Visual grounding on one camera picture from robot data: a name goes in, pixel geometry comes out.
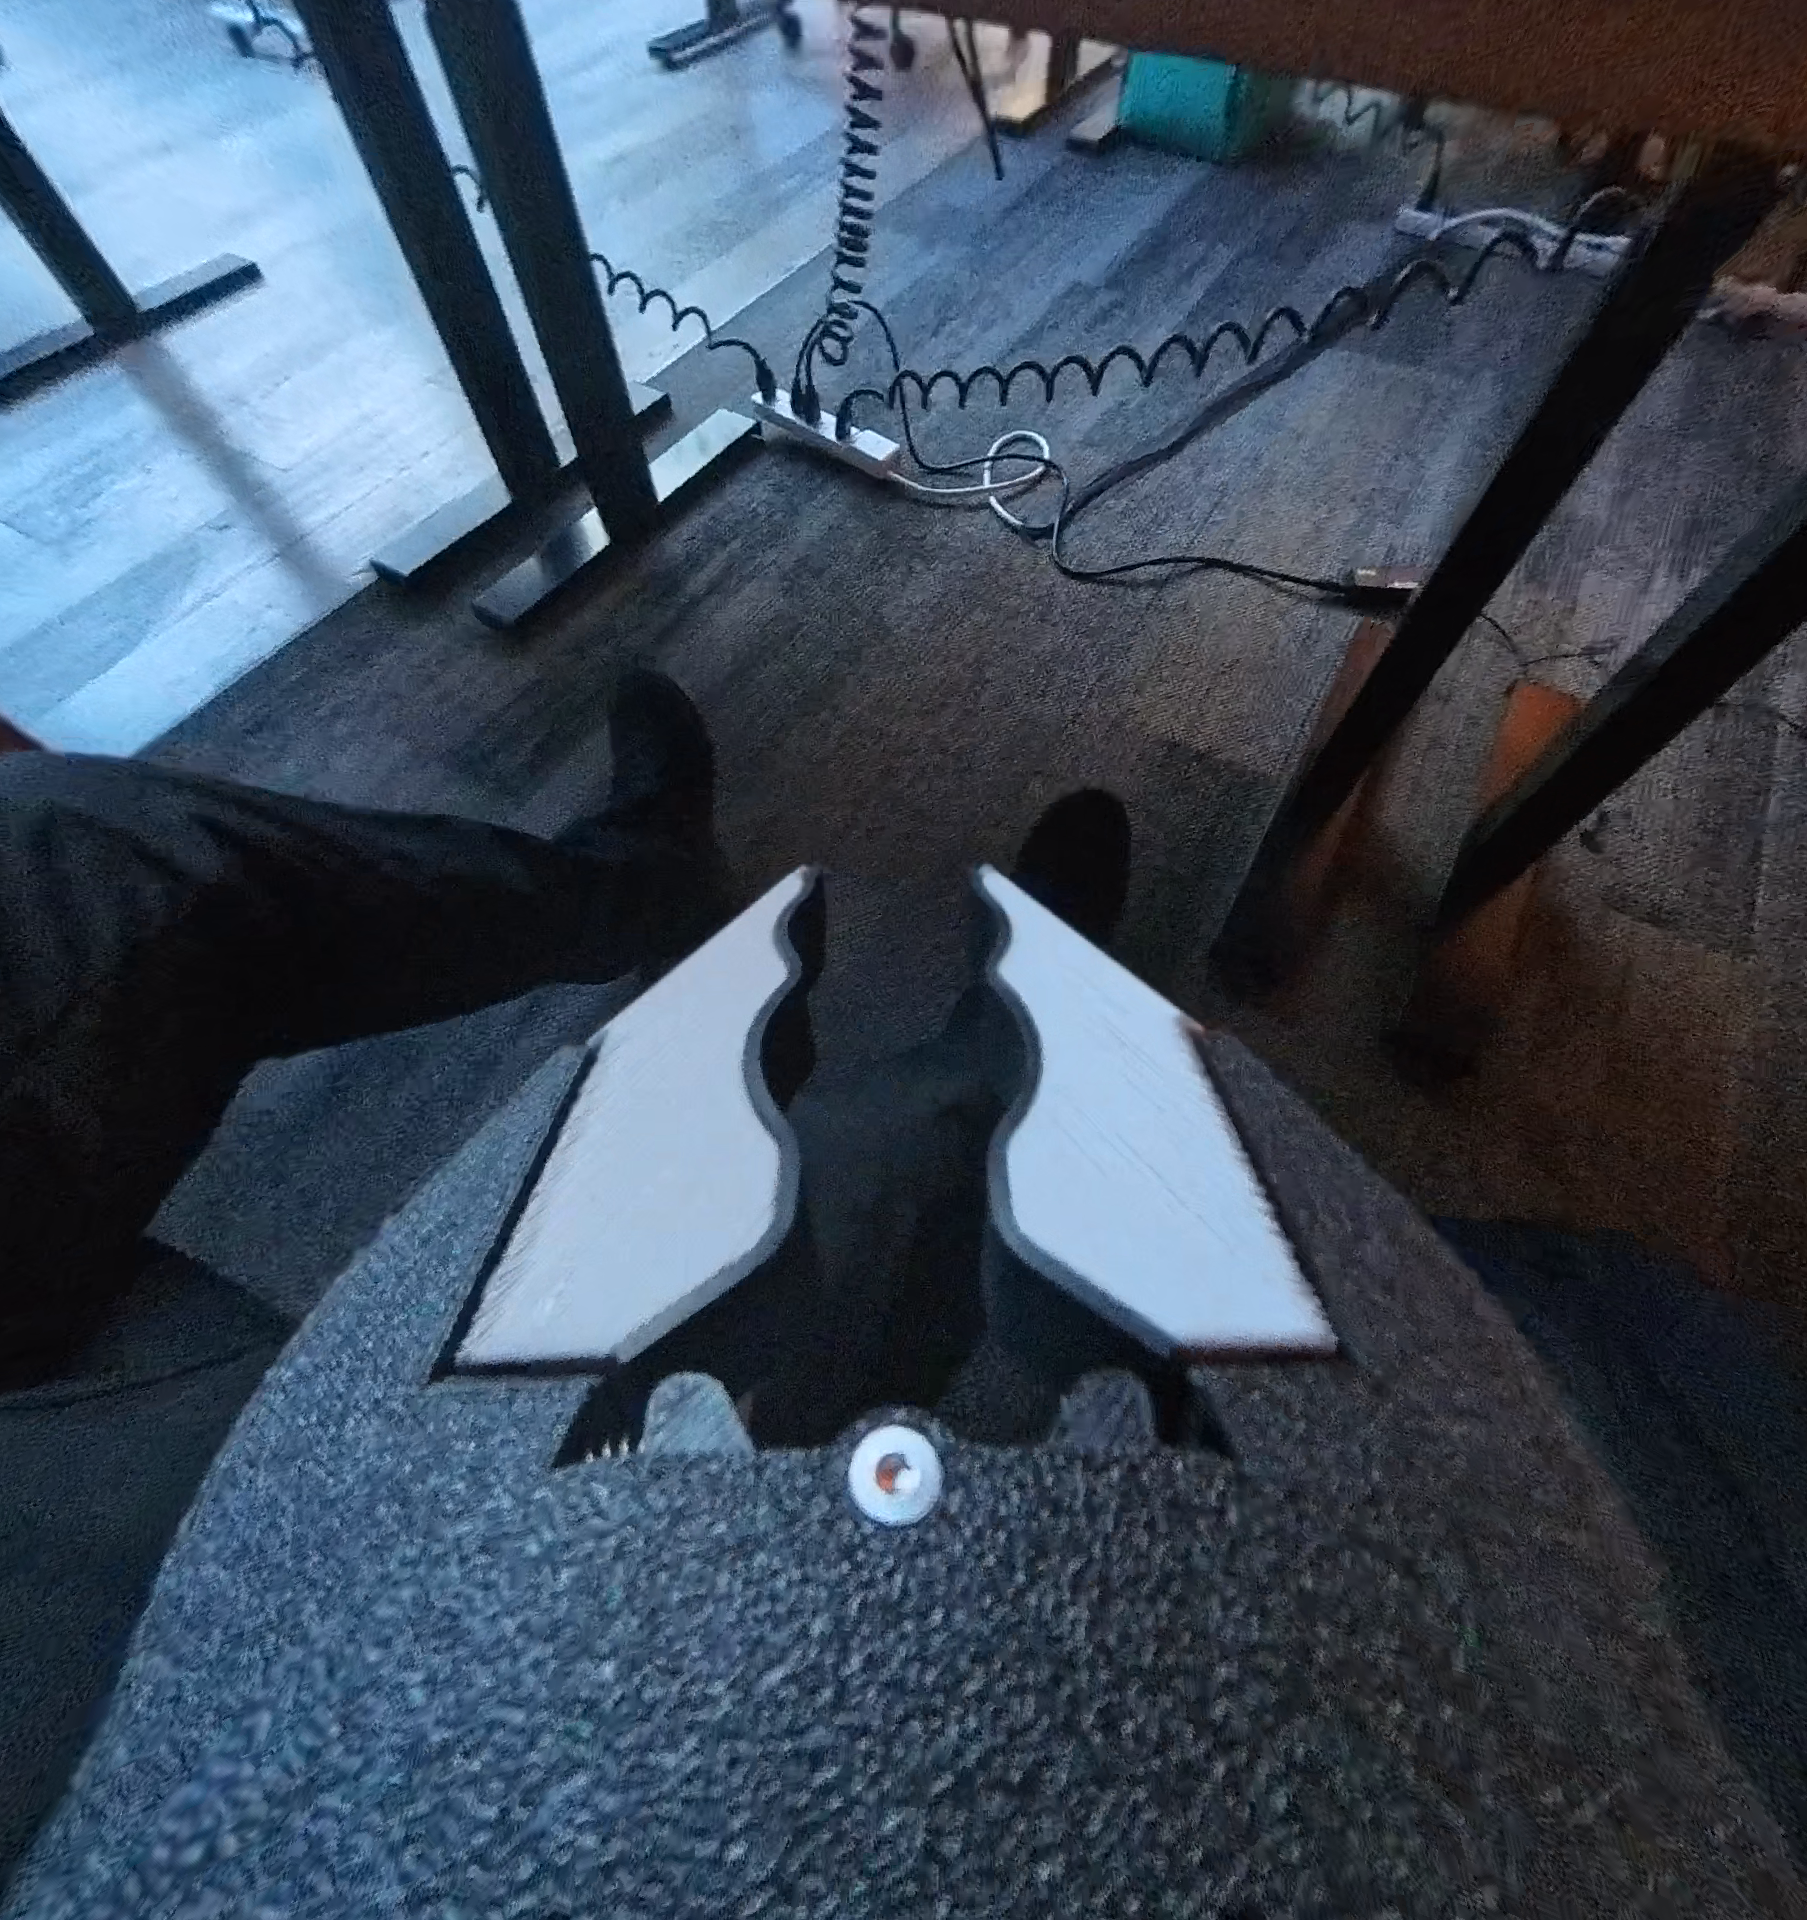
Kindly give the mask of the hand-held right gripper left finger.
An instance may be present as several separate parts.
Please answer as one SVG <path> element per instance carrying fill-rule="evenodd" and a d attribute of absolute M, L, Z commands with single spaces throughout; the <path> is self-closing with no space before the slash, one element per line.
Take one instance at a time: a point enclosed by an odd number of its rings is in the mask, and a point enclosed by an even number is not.
<path fill-rule="evenodd" d="M 767 1040 L 819 971 L 822 873 L 799 866 L 615 1013 L 507 1206 L 452 1374 L 607 1374 L 781 1248 L 796 1211 Z"/>

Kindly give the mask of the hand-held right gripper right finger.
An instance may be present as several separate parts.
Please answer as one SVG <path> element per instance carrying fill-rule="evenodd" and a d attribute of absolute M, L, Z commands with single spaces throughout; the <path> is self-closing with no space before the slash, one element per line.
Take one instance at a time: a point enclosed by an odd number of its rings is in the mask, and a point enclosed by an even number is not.
<path fill-rule="evenodd" d="M 1338 1342 L 1226 1114 L 1198 1024 L 1001 870 L 985 980 L 1012 1027 L 986 1148 L 1008 1250 L 1155 1358 L 1333 1358 Z"/>

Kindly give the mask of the black right shoe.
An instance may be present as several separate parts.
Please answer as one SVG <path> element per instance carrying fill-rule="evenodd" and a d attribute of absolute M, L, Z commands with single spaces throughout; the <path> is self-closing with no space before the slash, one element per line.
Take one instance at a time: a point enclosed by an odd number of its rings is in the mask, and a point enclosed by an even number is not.
<path fill-rule="evenodd" d="M 1077 935 L 1112 949 L 1132 884 L 1132 821 L 1106 789 L 1050 803 L 1009 866 L 1009 880 Z"/>

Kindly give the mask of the black shoe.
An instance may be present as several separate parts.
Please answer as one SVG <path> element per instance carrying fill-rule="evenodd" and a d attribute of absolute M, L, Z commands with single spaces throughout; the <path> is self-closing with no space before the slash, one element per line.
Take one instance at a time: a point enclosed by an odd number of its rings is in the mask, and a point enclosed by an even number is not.
<path fill-rule="evenodd" d="M 1132 821 L 1106 789 L 1050 803 L 1009 866 L 1009 880 L 1077 935 L 1112 949 L 1132 884 Z"/>
<path fill-rule="evenodd" d="M 713 892 L 716 749 L 693 698 L 667 674 L 628 666 L 607 707 L 611 782 L 594 821 L 604 851 L 628 857 L 669 889 Z"/>

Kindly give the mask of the black left shoe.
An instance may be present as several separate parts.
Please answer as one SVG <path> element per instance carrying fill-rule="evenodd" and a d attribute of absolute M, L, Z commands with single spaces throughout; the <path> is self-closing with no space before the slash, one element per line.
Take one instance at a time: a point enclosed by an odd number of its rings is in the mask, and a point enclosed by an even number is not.
<path fill-rule="evenodd" d="M 713 892 L 716 749 L 693 698 L 667 674 L 628 666 L 607 707 L 611 782 L 594 821 L 604 851 L 628 857 L 669 889 Z"/>

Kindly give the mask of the person's left leg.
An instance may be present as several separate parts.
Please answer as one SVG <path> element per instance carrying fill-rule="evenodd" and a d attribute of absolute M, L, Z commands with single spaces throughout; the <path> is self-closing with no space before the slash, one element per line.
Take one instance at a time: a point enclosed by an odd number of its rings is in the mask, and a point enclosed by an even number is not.
<path fill-rule="evenodd" d="M 250 1068 L 661 968 L 713 887 L 706 795 L 656 777 L 542 840 L 0 756 L 0 1385 L 133 1286 Z"/>

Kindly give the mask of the white power strip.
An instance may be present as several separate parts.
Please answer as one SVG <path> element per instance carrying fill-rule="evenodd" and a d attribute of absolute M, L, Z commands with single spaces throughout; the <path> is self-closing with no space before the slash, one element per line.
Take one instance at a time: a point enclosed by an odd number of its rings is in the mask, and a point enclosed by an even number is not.
<path fill-rule="evenodd" d="M 1627 258 L 1634 238 L 1626 232 L 1565 229 L 1520 207 L 1476 207 L 1450 214 L 1444 207 L 1399 206 L 1393 235 L 1426 249 L 1490 251 L 1504 246 L 1539 271 L 1571 271 L 1605 278 Z"/>
<path fill-rule="evenodd" d="M 748 401 L 748 414 L 757 418 L 765 440 L 773 444 L 790 444 L 796 450 L 833 463 L 838 469 L 862 474 L 874 482 L 894 482 L 901 476 L 898 441 L 868 427 L 842 430 L 842 422 L 829 411 L 819 411 L 817 418 L 804 418 L 794 406 L 788 389 L 777 389 L 771 398 L 754 393 Z"/>

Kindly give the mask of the black table leg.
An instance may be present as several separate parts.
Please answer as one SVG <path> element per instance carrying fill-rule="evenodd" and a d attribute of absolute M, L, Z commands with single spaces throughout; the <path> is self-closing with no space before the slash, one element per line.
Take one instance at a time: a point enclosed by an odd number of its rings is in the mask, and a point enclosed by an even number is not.
<path fill-rule="evenodd" d="M 520 7 L 428 2 L 423 22 L 571 440 L 529 493 L 546 536 L 474 600 L 516 635 L 751 458 L 763 427 L 716 411 L 650 458 Z"/>
<path fill-rule="evenodd" d="M 546 500 L 560 456 L 389 7 L 298 11 L 497 474 L 371 558 L 384 583 L 410 585 Z"/>
<path fill-rule="evenodd" d="M 2 106 L 0 207 L 78 316 L 71 323 L 37 333 L 0 352 L 0 411 L 263 282 L 253 261 L 220 255 L 184 275 L 133 292 Z"/>

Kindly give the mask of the teal box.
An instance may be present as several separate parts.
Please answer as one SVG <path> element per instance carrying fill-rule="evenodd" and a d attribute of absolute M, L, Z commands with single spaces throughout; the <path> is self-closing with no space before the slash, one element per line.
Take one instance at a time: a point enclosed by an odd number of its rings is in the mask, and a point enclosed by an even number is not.
<path fill-rule="evenodd" d="M 1226 61 L 1132 51 L 1118 92 L 1126 142 L 1204 162 L 1262 151 L 1294 116 L 1299 80 Z"/>

